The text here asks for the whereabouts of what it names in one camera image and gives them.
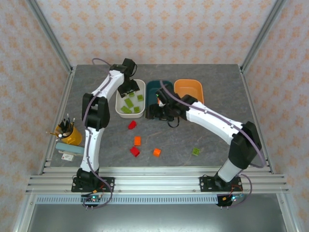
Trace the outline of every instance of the patterned wall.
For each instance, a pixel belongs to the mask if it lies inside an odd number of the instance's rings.
[[[241,64],[275,0],[38,0],[72,65]]]
[[[249,90],[278,173],[309,228],[309,4],[289,0],[249,71]]]
[[[12,231],[67,74],[25,0],[0,2],[0,231]]]

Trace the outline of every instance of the marble surface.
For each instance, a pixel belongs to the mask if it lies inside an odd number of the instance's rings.
[[[65,109],[84,137],[82,126],[82,98],[95,90],[105,79],[106,72],[93,65],[78,65]],[[210,109],[236,121],[252,121],[253,116],[237,65],[172,64],[139,65],[134,79],[146,84],[164,79],[174,83],[178,79],[196,79],[203,85],[204,103]],[[115,94],[109,101],[110,122],[102,136],[100,166],[153,167],[153,166],[221,166],[228,156],[229,146],[217,135],[197,124],[181,119],[177,128],[165,121],[135,119],[137,127],[128,130],[131,119],[121,118],[115,111]],[[130,153],[134,136],[141,136],[140,155]],[[200,149],[199,156],[191,155],[193,148]],[[162,150],[159,158],[153,150]],[[82,157],[72,162],[61,160],[55,149],[51,166],[79,166]]]

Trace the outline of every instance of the yellow cup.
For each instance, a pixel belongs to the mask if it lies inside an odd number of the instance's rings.
[[[76,127],[73,127],[73,132],[68,137],[61,139],[61,141],[66,144],[78,146],[82,142],[82,138],[82,134],[76,129]]]

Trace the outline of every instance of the orange cube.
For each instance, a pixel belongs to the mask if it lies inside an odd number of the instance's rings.
[[[134,146],[140,146],[141,145],[141,138],[140,136],[134,137]]]
[[[160,156],[160,153],[161,153],[161,150],[160,150],[160,149],[158,149],[158,148],[155,148],[155,149],[154,149],[154,156],[159,157],[159,156]]]

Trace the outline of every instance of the gray floor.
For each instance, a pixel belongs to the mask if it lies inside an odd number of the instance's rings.
[[[82,97],[95,90],[105,77],[106,73],[93,65],[77,66],[65,114],[76,117],[75,126],[83,136]],[[206,106],[233,120],[253,122],[237,65],[139,65],[134,79],[141,79],[146,84],[157,79],[172,83],[178,79],[196,79],[203,85]],[[102,137],[100,166],[220,166],[227,158],[229,146],[197,124],[181,120],[179,127],[172,129],[164,121],[142,117],[136,119],[134,130],[128,130],[131,120],[116,113],[115,94],[109,102],[109,109],[111,120]],[[137,158],[129,151],[134,136],[141,136],[142,143]],[[191,155],[194,147],[200,149],[198,157]],[[159,158],[152,155],[155,148],[162,150]],[[75,157],[73,162],[61,160],[61,154],[55,150],[51,166],[77,167],[81,161],[81,157]]]
[[[252,195],[243,205],[36,205],[29,232],[285,232],[275,194]]]

